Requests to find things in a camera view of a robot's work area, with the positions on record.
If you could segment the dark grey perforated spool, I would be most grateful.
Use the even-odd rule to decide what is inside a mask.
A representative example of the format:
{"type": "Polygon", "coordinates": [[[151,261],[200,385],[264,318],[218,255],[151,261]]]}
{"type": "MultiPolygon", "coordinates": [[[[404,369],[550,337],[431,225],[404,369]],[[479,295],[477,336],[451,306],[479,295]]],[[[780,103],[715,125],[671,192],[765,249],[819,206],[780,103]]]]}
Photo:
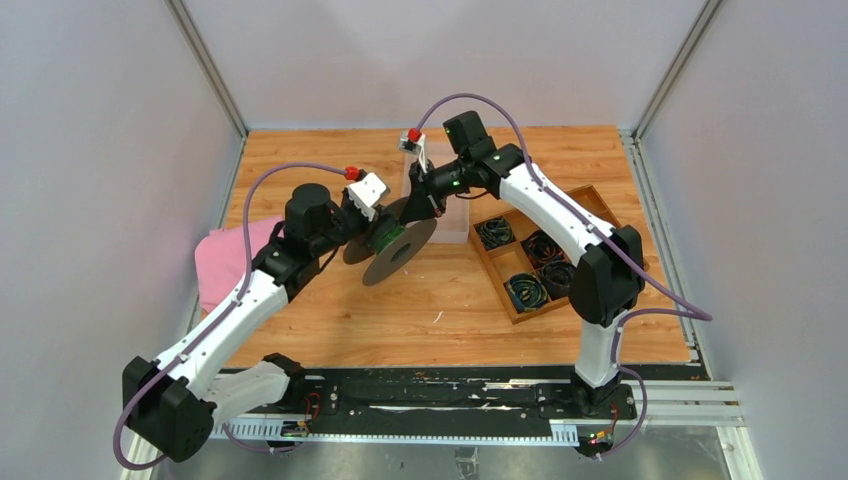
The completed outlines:
{"type": "Polygon", "coordinates": [[[385,206],[375,223],[345,247],[343,261],[347,265],[371,259],[362,277],[365,286],[374,286],[404,267],[428,243],[436,228],[435,219],[400,223],[406,197],[385,206]]]}

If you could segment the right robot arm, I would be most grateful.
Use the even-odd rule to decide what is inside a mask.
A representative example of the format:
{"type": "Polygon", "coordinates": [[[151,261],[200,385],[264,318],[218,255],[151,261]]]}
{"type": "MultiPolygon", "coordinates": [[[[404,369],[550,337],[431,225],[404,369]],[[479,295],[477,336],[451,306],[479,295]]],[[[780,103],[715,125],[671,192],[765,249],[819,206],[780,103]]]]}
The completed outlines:
{"type": "Polygon", "coordinates": [[[444,213],[448,197],[479,188],[540,227],[576,264],[569,301],[583,325],[571,400],[580,414],[598,416],[620,384],[616,324],[645,287],[639,232],[592,215],[551,183],[522,148],[496,146],[477,112],[459,114],[443,127],[456,158],[440,167],[425,153],[424,133],[412,128],[400,136],[399,150],[416,158],[402,222],[434,219],[444,213]]]}

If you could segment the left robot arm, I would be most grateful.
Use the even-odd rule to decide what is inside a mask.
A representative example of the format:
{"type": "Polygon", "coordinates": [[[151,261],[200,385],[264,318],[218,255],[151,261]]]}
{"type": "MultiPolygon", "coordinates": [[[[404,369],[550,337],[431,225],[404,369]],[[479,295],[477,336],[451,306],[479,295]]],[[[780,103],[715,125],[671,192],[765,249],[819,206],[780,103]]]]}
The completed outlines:
{"type": "Polygon", "coordinates": [[[306,400],[299,363],[270,354],[255,366],[221,377],[219,371],[271,316],[285,308],[322,270],[321,258],[361,237],[382,212],[389,189],[375,175],[346,186],[340,203],[315,183],[298,186],[267,243],[250,254],[246,272],[208,320],[153,360],[136,357],[124,368],[124,408],[113,433],[122,454],[124,429],[146,440],[163,458],[182,462],[215,429],[263,405],[283,413],[306,400]]]}

